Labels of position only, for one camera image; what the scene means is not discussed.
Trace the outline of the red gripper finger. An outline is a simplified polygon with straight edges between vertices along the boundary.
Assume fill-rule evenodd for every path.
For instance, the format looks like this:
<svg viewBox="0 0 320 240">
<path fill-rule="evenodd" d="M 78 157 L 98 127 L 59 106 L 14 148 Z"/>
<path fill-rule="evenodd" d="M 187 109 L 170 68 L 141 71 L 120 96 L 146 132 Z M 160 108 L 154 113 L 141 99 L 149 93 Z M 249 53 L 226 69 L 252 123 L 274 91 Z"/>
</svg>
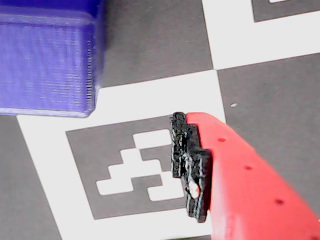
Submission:
<svg viewBox="0 0 320 240">
<path fill-rule="evenodd" d="M 171 137 L 171 172 L 184 181 L 187 215 L 210 218 L 213 240 L 319 239 L 316 214 L 227 124 L 176 112 Z"/>
</svg>

